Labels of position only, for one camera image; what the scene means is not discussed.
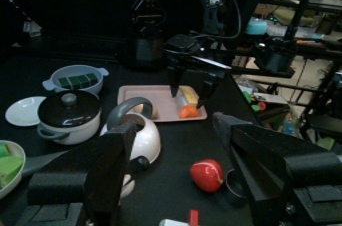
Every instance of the pink tray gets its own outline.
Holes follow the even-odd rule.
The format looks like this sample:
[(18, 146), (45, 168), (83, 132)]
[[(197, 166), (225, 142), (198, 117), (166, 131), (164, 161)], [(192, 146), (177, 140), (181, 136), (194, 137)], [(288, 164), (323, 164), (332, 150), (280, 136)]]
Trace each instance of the pink tray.
[(170, 86), (122, 86), (119, 89), (118, 104), (134, 97), (145, 97), (157, 107), (158, 117), (153, 119), (154, 122), (190, 121), (208, 118), (205, 106), (200, 109), (198, 117), (180, 118), (176, 98), (172, 96)]

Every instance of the rice cooker lid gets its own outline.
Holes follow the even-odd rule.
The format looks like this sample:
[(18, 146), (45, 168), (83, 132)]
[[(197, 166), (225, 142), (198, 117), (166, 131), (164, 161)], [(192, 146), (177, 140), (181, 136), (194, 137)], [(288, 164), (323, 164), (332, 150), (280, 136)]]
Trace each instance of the rice cooker lid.
[(90, 122), (101, 112), (101, 102), (94, 94), (67, 90), (47, 97), (39, 106), (41, 121), (53, 127), (77, 127)]

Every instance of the black table surface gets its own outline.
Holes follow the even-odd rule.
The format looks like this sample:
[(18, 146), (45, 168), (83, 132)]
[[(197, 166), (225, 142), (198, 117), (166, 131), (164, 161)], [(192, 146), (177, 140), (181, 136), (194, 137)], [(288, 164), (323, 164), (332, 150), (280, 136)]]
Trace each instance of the black table surface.
[[(53, 91), (45, 89), (42, 82), (50, 79), (55, 70), (75, 64), (106, 68), (110, 72), (99, 94), (102, 123), (97, 135), (113, 108), (118, 105), (121, 86), (169, 84), (166, 71), (136, 71), (113, 61), (11, 55), (0, 65), (0, 139), (18, 142), (27, 157), (69, 150), (73, 146), (42, 140), (37, 126), (19, 127), (10, 124), (6, 111), (13, 103), (23, 98), (53, 95)], [(200, 92), (205, 77), (204, 73), (189, 71), (181, 84), (190, 85)], [(224, 112), (260, 124), (230, 76), (221, 83), (205, 108), (209, 114), (205, 120), (157, 123), (162, 152), (152, 168), (140, 174), (133, 193), (121, 201), (118, 225), (153, 226), (160, 225), (164, 219), (186, 222), (190, 209), (200, 210), (201, 225), (253, 225), (249, 206), (234, 207), (229, 203), (225, 186), (216, 193), (206, 193), (197, 188), (189, 173), (193, 163), (208, 158), (221, 163), (225, 172), (233, 167), (214, 131), (214, 112)], [(26, 208), (29, 183), (30, 177), (21, 181), (15, 190), (0, 200), (0, 221), (5, 226), (17, 224)]]

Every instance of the orange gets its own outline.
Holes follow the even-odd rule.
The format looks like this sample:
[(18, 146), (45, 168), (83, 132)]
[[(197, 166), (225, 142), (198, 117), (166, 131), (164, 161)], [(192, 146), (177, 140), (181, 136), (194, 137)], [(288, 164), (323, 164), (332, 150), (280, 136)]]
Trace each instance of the orange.
[(178, 112), (180, 118), (194, 118), (200, 115), (198, 109), (193, 105), (185, 105), (180, 112)]

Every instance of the red apple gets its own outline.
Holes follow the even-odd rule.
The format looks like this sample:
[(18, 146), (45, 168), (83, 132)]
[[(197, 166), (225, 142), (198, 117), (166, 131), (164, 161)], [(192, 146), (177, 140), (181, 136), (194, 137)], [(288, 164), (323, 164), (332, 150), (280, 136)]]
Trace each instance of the red apple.
[(220, 163), (214, 159), (205, 159), (190, 168), (192, 179), (206, 192), (216, 192), (224, 183), (224, 173)]

